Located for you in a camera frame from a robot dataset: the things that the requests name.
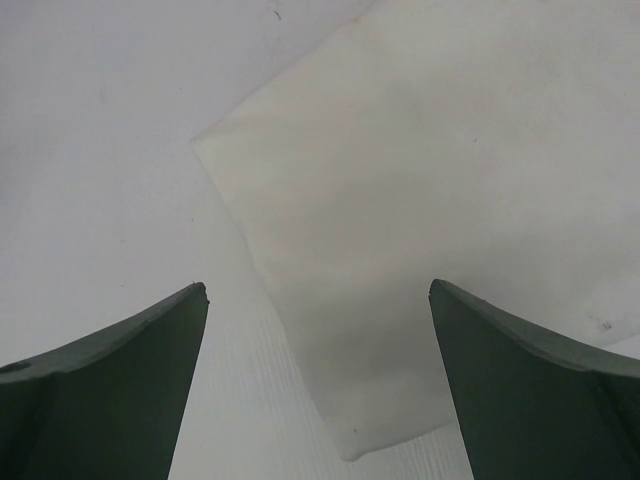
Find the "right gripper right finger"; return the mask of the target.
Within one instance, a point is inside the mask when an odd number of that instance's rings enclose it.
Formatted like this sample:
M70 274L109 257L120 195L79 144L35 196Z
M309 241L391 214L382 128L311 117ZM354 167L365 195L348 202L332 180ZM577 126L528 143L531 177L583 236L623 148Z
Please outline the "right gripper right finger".
M444 280L429 302L475 478L638 478L638 360Z

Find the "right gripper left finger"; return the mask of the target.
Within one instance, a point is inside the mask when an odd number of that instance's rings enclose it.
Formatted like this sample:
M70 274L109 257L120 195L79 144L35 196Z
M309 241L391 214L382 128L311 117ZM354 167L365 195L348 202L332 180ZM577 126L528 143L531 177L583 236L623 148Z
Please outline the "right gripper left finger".
M193 283L1 368L4 479L166 479L204 336Z

